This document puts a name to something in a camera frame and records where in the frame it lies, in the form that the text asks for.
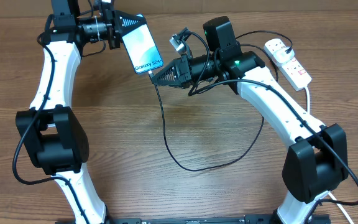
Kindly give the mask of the blue Samsung Galaxy smartphone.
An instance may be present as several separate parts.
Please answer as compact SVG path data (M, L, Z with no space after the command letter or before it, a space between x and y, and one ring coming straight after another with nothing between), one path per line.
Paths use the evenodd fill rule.
M162 56L147 23L122 36L122 41L136 74L163 66Z

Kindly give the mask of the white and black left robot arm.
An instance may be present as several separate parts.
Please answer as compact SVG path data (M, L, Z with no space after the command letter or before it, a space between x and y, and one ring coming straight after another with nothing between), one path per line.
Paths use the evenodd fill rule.
M88 137L71 108L74 79L86 44L102 42L116 49L146 20L116 10L112 1L92 2L86 12L76 1L53 1L52 9L37 37L44 51L37 93L29 108L16 114L17 146L26 149L46 181L58 184L75 223L112 223L88 170Z

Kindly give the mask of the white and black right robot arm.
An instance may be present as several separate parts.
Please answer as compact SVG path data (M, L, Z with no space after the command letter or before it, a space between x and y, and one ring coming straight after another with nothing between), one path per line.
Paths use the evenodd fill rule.
M277 70L253 51L243 52L228 17L205 22L203 30L206 53L192 56L186 42L191 31L183 29L170 41L180 56L151 75L151 82L186 88L190 95L228 85L277 132L287 148L282 170L287 195L272 214L246 215L245 223L329 223L328 215L315 214L317 206L334 202L331 192L355 176L348 166L345 131L314 118L277 83Z

